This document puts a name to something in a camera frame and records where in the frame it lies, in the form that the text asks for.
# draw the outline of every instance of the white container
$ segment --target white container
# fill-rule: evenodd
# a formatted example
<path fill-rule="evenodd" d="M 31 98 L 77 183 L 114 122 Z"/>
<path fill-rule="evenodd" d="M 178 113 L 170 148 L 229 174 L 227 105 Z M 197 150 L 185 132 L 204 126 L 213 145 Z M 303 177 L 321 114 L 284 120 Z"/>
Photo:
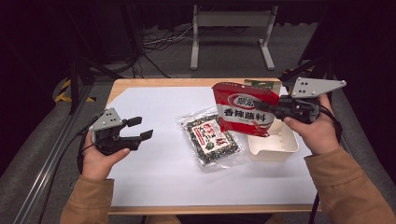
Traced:
<path fill-rule="evenodd" d="M 269 137 L 247 137 L 249 157 L 254 161 L 285 161 L 299 148 L 294 131 L 280 119 L 268 130 Z"/>

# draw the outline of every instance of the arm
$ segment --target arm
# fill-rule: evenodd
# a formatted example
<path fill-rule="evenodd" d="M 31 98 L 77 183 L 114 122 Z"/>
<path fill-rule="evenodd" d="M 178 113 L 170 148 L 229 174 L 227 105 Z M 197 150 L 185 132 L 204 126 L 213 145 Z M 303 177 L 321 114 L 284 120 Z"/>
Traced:
<path fill-rule="evenodd" d="M 85 146 L 92 144 L 88 132 Z M 76 183 L 69 201 L 64 207 L 61 223 L 107 223 L 107 212 L 113 197 L 114 180 L 107 179 L 111 167 L 129 154 L 125 148 L 110 156 L 101 154 L 95 146 L 84 152 L 82 174 Z"/>
<path fill-rule="evenodd" d="M 326 95 L 320 103 L 330 107 Z M 389 205 L 358 163 L 339 145 L 332 120 L 320 114 L 312 124 L 285 118 L 312 156 L 305 158 L 323 211 L 333 223 L 396 223 Z"/>

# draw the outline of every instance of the logo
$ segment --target logo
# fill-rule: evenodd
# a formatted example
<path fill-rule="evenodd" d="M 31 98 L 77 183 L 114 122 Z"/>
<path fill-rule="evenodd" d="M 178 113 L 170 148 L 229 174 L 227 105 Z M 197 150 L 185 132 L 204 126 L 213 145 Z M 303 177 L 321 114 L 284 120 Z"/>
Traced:
<path fill-rule="evenodd" d="M 231 106 L 239 107 L 246 110 L 254 109 L 254 102 L 259 101 L 251 95 L 237 93 L 228 97 L 228 103 Z"/>

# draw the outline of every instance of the red package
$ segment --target red package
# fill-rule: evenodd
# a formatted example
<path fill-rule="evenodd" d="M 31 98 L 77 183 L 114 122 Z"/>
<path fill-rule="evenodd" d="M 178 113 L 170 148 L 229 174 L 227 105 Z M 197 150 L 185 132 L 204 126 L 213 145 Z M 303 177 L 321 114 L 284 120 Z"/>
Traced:
<path fill-rule="evenodd" d="M 222 132 L 235 131 L 261 137 L 274 122 L 274 114 L 256 110 L 255 101 L 277 105 L 279 96 L 273 91 L 232 82 L 220 82 L 212 87 Z"/>

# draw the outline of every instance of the brown sleeve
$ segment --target brown sleeve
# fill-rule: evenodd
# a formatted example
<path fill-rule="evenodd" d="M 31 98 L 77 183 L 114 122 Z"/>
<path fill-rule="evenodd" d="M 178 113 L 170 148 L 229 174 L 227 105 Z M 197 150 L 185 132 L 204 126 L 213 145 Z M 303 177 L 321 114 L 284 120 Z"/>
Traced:
<path fill-rule="evenodd" d="M 396 223 L 379 190 L 341 147 L 305 161 L 320 205 L 333 223 Z"/>
<path fill-rule="evenodd" d="M 107 223 L 114 180 L 92 180 L 80 176 L 61 216 L 62 224 Z"/>

